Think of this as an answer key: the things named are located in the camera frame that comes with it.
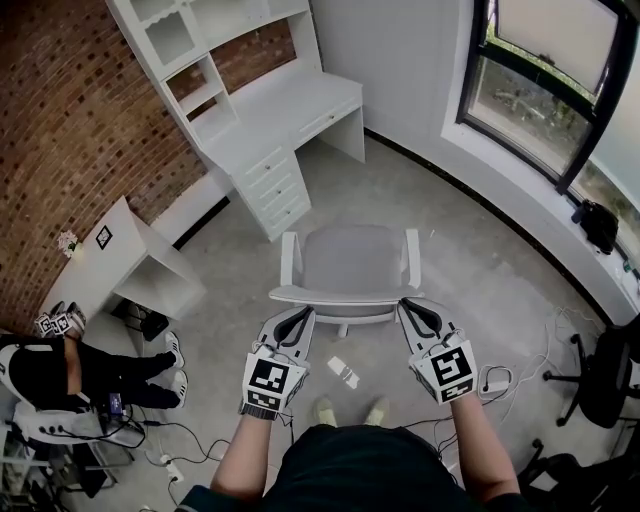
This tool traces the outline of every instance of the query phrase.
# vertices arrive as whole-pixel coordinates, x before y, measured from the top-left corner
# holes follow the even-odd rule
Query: black device
[[[593,201],[584,200],[571,216],[587,234],[587,240],[604,254],[613,252],[618,236],[618,219],[607,208]]]
[[[123,406],[120,393],[109,393],[109,413],[111,416],[122,416]]]

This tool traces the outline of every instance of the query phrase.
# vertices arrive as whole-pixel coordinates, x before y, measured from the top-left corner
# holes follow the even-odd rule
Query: white desk
[[[295,150],[319,135],[364,162],[362,86],[296,59],[230,96],[238,121],[204,146],[269,240],[311,208]]]
[[[269,240],[311,208],[297,148],[318,135],[364,161],[362,86],[323,73],[308,0],[107,1],[178,126],[210,170],[231,178]],[[229,94],[209,52],[278,21],[295,60]],[[204,83],[176,97],[172,79],[192,72]]]
[[[103,250],[96,236],[104,226],[112,238]],[[121,197],[85,238],[81,256],[69,260],[40,309],[75,301],[89,320],[116,294],[180,319],[205,292],[186,259]]]

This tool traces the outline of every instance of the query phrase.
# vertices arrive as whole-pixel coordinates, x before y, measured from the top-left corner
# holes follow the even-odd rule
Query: chair seat
[[[341,294],[402,287],[403,232],[383,226],[330,226],[304,244],[303,287]]]

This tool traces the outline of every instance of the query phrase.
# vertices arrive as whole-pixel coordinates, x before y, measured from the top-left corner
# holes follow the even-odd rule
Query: black bag
[[[587,240],[604,254],[611,254],[618,236],[618,219],[601,204],[585,200],[571,217],[587,233]]]

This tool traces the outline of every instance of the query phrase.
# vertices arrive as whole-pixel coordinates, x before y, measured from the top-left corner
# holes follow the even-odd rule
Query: sneaker
[[[182,370],[178,370],[173,377],[173,383],[171,384],[171,391],[178,395],[178,398],[180,399],[180,403],[176,405],[176,409],[184,407],[184,403],[187,400],[188,386],[189,380],[187,379],[187,374]]]
[[[313,405],[313,417],[318,425],[338,426],[336,416],[333,413],[333,405],[326,396],[316,400]]]
[[[164,335],[164,342],[167,345],[167,352],[171,352],[176,357],[176,362],[173,363],[174,368],[182,368],[184,366],[184,357],[180,352],[180,340],[175,333],[169,331]]]
[[[380,427],[387,416],[389,416],[389,399],[387,397],[378,398],[376,403],[373,404],[373,407],[371,407],[367,419],[364,420],[364,424]]]

